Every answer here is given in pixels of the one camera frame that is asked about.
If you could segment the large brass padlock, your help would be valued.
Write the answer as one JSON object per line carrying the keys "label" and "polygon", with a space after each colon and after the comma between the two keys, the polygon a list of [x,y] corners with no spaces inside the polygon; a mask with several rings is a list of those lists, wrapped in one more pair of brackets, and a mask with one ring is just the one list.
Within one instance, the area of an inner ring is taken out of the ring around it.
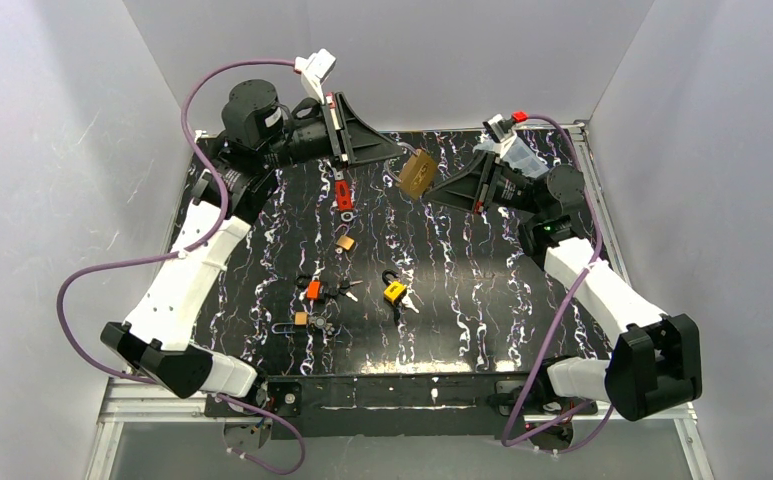
{"label": "large brass padlock", "polygon": [[395,173],[390,160],[387,160],[384,171],[404,194],[418,201],[433,186],[437,163],[424,149],[413,147],[403,141],[399,141],[398,145],[409,154],[407,162],[400,173]]}

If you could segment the yellow padlock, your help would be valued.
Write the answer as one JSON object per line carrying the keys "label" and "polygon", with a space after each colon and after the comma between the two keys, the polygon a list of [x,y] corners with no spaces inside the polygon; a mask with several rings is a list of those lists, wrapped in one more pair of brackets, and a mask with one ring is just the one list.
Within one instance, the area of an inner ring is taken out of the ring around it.
{"label": "yellow padlock", "polygon": [[384,270],[381,279],[385,285],[384,299],[390,305],[397,307],[406,296],[407,286],[401,282],[400,276],[395,270]]}

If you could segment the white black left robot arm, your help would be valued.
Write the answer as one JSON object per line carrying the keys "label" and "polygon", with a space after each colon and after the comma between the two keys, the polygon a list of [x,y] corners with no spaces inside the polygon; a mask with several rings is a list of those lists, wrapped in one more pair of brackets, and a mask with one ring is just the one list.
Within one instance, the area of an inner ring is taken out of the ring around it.
{"label": "white black left robot arm", "polygon": [[101,333],[133,369],[180,398],[246,398],[260,384],[252,364],[194,344],[192,330],[229,257],[277,190],[277,171],[320,160],[342,171],[403,151],[362,121],[341,92],[288,110],[272,83],[247,80],[232,88],[221,119],[208,152],[212,166],[194,185],[172,258],[127,317]]}

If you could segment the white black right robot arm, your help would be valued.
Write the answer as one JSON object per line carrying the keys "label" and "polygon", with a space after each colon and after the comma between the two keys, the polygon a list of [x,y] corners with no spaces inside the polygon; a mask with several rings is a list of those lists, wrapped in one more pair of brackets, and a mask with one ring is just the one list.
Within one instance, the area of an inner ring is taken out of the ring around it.
{"label": "white black right robot arm", "polygon": [[520,391],[527,403],[542,408],[573,398],[601,401],[636,421],[701,397],[697,324],[645,300],[579,231],[573,217],[586,198],[575,167],[558,165],[530,177],[479,150],[424,197],[471,213],[493,205],[527,213],[518,229],[524,254],[573,295],[610,341],[606,361],[571,356],[542,361],[531,387]]}

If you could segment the clear plastic screw box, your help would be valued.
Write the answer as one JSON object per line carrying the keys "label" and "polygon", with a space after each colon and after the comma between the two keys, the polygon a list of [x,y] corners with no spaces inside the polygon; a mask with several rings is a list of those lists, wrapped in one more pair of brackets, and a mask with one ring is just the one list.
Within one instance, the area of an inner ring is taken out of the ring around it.
{"label": "clear plastic screw box", "polygon": [[537,178],[549,170],[547,163],[519,136],[512,138],[509,148],[504,152],[502,162],[528,178]]}

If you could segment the small brass padlock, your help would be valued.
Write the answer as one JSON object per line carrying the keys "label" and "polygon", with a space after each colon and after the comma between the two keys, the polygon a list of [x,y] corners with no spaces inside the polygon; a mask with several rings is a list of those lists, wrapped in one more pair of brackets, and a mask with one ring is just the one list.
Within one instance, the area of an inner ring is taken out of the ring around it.
{"label": "small brass padlock", "polygon": [[336,253],[349,253],[357,245],[357,240],[349,234],[348,228],[340,228],[335,241]]}

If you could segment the orange black padlock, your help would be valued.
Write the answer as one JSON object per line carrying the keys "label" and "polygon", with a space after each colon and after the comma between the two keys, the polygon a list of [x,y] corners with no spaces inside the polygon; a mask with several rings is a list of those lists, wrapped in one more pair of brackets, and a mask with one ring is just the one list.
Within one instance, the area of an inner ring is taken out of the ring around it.
{"label": "orange black padlock", "polygon": [[304,292],[304,298],[312,302],[323,303],[326,301],[329,283],[320,280],[317,276],[302,274],[295,279],[297,288]]}

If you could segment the long shackle orange padlock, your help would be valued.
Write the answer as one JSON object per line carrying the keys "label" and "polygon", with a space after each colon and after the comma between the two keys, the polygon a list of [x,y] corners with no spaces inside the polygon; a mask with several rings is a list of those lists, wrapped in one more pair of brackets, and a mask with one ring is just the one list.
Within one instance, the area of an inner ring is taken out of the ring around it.
{"label": "long shackle orange padlock", "polygon": [[287,322],[273,323],[271,333],[275,335],[292,335],[298,330],[307,327],[309,314],[307,312],[295,312],[292,319]]}

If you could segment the red handled adjustable wrench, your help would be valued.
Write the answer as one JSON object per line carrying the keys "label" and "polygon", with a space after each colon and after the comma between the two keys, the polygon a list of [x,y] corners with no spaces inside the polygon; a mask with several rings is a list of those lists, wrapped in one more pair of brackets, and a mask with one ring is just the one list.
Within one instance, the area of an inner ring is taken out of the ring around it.
{"label": "red handled adjustable wrench", "polygon": [[333,169],[333,178],[335,199],[340,220],[343,223],[350,223],[355,218],[354,203],[350,186],[345,179],[343,172],[339,169]]}

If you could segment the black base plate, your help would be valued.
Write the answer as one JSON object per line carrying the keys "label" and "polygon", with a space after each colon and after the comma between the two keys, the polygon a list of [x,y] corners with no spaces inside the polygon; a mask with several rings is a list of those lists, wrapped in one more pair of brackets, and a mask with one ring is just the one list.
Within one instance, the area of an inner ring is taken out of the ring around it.
{"label": "black base plate", "polygon": [[524,372],[275,376],[245,400],[303,437],[499,436]]}

